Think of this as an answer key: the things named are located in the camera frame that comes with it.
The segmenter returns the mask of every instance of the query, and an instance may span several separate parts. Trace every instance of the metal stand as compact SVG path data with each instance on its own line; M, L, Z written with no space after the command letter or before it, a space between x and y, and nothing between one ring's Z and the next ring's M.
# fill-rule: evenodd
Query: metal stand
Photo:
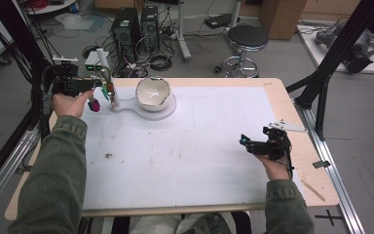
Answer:
M45 60L44 54L12 0L0 1L0 21L14 39L14 44L24 55L24 62L30 66L30 76L32 77L32 108L0 151L1 193L37 136L38 131L35 126L39 122L43 110L41 75L49 63ZM0 40L3 45L7 44L3 38ZM9 47L7 50L12 55L16 54L15 47Z
M242 0L236 0L235 5L233 6L232 20L230 21L230 28L235 27L239 17L240 5Z
M190 60L191 55L183 36L183 17L184 0L178 0L178 32L175 32L175 35L177 36L178 44L180 45L181 52L183 53L183 61L187 62Z
M310 109L312 102L318 96L315 130L321 140L324 140L323 120L329 80L357 38L373 19L374 0L360 1L338 38L318 66L318 69L305 79L286 87L287 92L291 93L306 86L302 95L295 99L296 104L305 109Z

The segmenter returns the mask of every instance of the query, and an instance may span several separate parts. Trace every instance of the black pole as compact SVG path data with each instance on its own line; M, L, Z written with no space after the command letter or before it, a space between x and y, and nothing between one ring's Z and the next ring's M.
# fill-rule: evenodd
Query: black pole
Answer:
M0 0L0 20L32 69L31 126L35 126L39 122L42 109L41 74L48 62L13 0Z
M329 80L359 36L373 20L374 0L361 0L318 69L305 79L286 87L286 90L290 93L306 86L302 95L295 99L296 104L302 108L311 108L312 102L319 96L316 131L321 140L324 140L322 131Z

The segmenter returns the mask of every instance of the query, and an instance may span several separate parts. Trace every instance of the computer tower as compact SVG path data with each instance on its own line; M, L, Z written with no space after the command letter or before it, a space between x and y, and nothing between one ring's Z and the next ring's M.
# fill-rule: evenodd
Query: computer tower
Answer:
M141 33L146 52L160 51L159 9L156 6L144 6L141 12Z
M119 53L129 62L136 62L141 50L141 30L136 8L121 8L111 26L113 38Z

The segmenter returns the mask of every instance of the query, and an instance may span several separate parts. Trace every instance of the person's left hand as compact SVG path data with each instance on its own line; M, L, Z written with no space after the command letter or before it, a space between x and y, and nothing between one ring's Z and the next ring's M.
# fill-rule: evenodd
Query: person's left hand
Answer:
M81 118L84 112L84 105L93 94L94 90L86 91L75 98L63 94L53 95L53 109L56 116L70 115Z

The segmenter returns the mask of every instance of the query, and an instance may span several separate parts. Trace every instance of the white shelf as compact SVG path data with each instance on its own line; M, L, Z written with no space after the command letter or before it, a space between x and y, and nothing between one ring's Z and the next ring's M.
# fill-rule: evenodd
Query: white shelf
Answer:
M77 0L65 0L62 5L48 5L46 8L37 10L37 11L32 11L28 9L29 14L31 15L40 15L40 14L46 14L50 12L54 12L66 7L71 6L73 3L75 3Z

